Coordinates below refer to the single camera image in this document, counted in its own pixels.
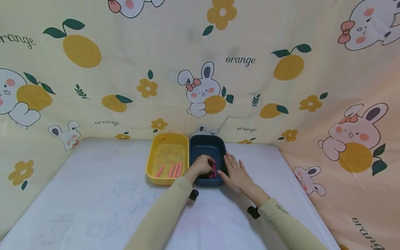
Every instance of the yellow tray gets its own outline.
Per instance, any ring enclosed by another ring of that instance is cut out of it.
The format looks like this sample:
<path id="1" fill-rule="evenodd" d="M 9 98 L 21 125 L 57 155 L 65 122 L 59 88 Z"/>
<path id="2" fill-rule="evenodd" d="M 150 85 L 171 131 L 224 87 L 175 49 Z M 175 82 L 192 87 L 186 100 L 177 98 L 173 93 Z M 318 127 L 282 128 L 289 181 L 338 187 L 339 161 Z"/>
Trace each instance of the yellow tray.
<path id="1" fill-rule="evenodd" d="M 172 185 L 176 178 L 168 178 L 172 164 L 182 163 L 180 175 L 189 168 L 189 139 L 183 134 L 159 134 L 153 139 L 146 174 L 156 185 Z M 158 171 L 164 165 L 160 176 Z"/>

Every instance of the beige sleeve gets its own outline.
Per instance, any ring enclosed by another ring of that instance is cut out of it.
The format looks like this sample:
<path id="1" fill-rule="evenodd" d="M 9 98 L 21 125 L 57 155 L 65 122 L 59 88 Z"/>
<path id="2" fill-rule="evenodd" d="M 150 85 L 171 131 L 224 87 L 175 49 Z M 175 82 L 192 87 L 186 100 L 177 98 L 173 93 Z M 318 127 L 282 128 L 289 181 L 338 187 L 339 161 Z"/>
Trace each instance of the beige sleeve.
<path id="1" fill-rule="evenodd" d="M 186 177 L 177 178 L 147 212 L 125 250 L 162 250 L 192 189 Z"/>
<path id="2" fill-rule="evenodd" d="M 328 250 L 315 235 L 289 214 L 277 200 L 270 199 L 258 210 L 288 250 Z"/>

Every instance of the hand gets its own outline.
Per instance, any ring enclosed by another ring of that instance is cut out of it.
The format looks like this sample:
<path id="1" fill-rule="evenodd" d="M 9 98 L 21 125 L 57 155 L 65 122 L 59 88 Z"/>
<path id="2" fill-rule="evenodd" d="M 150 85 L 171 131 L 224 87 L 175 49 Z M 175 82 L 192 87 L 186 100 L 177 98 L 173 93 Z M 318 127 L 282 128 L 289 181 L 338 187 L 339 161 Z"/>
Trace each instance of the hand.
<path id="1" fill-rule="evenodd" d="M 218 170 L 218 174 L 230 189 L 238 194 L 244 194 L 258 208 L 271 198 L 260 186 L 253 182 L 241 160 L 238 163 L 233 154 L 229 154 L 229 152 L 224 155 L 224 160 L 229 177 L 221 170 Z"/>
<path id="2" fill-rule="evenodd" d="M 208 162 L 215 164 L 215 160 L 211 158 L 211 156 L 203 154 L 197 157 L 196 161 L 190 166 L 188 170 L 186 170 L 183 176 L 185 176 L 193 184 L 194 180 L 200 174 L 208 174 L 213 172 L 213 169 L 212 167 L 210 167 Z"/>

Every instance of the pink straw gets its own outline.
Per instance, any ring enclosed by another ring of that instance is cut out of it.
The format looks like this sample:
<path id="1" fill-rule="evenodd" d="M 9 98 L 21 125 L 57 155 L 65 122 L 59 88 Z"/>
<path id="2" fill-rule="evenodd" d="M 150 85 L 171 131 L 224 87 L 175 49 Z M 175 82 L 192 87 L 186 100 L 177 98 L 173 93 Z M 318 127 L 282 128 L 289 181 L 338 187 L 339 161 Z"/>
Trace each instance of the pink straw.
<path id="1" fill-rule="evenodd" d="M 180 171 L 181 170 L 182 170 L 182 163 L 179 164 L 178 177 L 180 176 Z"/>
<path id="2" fill-rule="evenodd" d="M 171 178 L 171 175 L 172 175 L 172 171 L 174 170 L 174 164 L 172 164 L 172 167 L 171 167 L 171 171 L 170 171 L 170 174 L 168 175 L 168 178 Z"/>
<path id="3" fill-rule="evenodd" d="M 162 172 L 162 170 L 164 169 L 164 165 L 160 168 L 160 170 L 158 171 L 158 173 L 156 174 L 156 178 L 158 178 Z"/>
<path id="4" fill-rule="evenodd" d="M 175 177 L 176 177 L 176 173 L 178 172 L 178 165 L 179 165 L 179 163 L 177 163 L 177 164 L 176 164 L 176 167 L 175 167 L 175 172 L 174 172 L 174 177 L 173 177 L 173 178 L 175 178 Z"/>

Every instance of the black clip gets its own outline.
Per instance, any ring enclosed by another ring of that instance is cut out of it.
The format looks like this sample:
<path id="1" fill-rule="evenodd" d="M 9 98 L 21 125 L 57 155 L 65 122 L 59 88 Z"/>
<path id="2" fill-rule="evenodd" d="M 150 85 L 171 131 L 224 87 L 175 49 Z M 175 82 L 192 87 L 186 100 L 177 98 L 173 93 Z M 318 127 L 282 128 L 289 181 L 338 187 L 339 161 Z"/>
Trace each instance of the black clip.
<path id="1" fill-rule="evenodd" d="M 190 193 L 189 199 L 195 201 L 198 196 L 199 196 L 199 191 L 193 189 L 192 192 Z"/>
<path id="2" fill-rule="evenodd" d="M 253 219 L 257 220 L 260 217 L 260 214 L 258 213 L 258 208 L 254 208 L 253 206 L 249 206 L 249 208 L 247 209 L 247 212 L 249 213 L 249 215 L 251 215 L 253 217 Z"/>

